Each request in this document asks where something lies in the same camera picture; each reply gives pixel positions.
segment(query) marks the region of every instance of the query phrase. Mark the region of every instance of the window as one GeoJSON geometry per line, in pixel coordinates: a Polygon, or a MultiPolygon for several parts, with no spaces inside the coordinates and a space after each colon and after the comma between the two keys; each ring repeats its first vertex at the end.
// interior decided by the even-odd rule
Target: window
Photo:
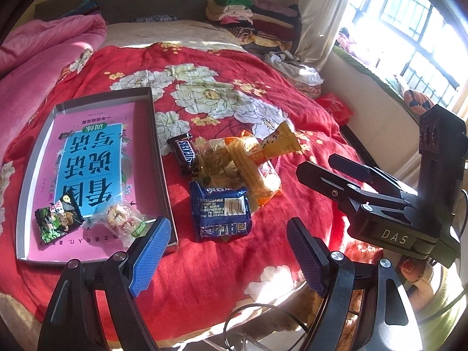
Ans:
{"type": "Polygon", "coordinates": [[[468,76],[468,53],[429,0],[350,0],[342,27],[379,53],[376,67],[405,78],[411,89],[451,107],[468,76]]]}

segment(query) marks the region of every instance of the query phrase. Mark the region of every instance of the red bag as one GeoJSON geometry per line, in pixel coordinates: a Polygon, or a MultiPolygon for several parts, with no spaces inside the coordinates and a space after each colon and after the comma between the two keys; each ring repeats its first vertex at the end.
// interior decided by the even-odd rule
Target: red bag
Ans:
{"type": "Polygon", "coordinates": [[[352,116],[350,109],[334,93],[327,93],[314,101],[325,109],[340,127],[346,125],[352,116]]]}

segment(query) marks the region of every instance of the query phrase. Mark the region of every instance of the green cloth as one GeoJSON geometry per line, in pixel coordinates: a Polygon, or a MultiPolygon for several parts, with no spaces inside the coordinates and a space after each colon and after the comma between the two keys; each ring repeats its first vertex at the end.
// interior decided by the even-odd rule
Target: green cloth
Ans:
{"type": "MultiPolygon", "coordinates": [[[[450,269],[442,267],[441,286],[429,304],[416,313],[416,319],[421,321],[448,306],[462,292],[462,281],[457,273],[455,263],[450,269]]],[[[466,308],[466,297],[440,317],[419,326],[424,351],[437,351],[450,335],[466,308]]]]}
{"type": "Polygon", "coordinates": [[[252,0],[214,0],[219,6],[228,5],[244,5],[246,8],[250,8],[254,2],[252,0]]]}
{"type": "Polygon", "coordinates": [[[356,58],[348,54],[343,49],[339,48],[338,46],[333,46],[333,51],[345,62],[351,65],[356,71],[360,72],[361,74],[367,75],[370,77],[377,85],[387,93],[393,100],[395,100],[403,109],[408,112],[408,114],[413,118],[413,120],[419,125],[419,117],[411,110],[408,104],[405,103],[401,95],[395,91],[392,86],[384,79],[380,78],[376,74],[374,74],[367,66],[362,64],[356,58]]]}

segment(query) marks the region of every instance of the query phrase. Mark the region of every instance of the fingernail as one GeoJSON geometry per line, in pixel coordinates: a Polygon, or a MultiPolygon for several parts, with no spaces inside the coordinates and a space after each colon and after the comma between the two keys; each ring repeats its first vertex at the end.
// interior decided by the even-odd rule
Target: fingernail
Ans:
{"type": "Polygon", "coordinates": [[[413,260],[407,259],[403,262],[402,269],[406,273],[411,273],[415,266],[416,265],[413,260]]]}

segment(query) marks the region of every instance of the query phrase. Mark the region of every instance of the pillow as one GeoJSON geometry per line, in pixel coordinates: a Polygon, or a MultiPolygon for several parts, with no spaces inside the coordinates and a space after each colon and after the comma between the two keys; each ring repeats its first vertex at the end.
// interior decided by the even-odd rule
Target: pillow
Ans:
{"type": "Polygon", "coordinates": [[[105,46],[147,47],[156,42],[172,42],[192,49],[243,51],[227,30],[199,21],[124,22],[107,25],[105,46]]]}

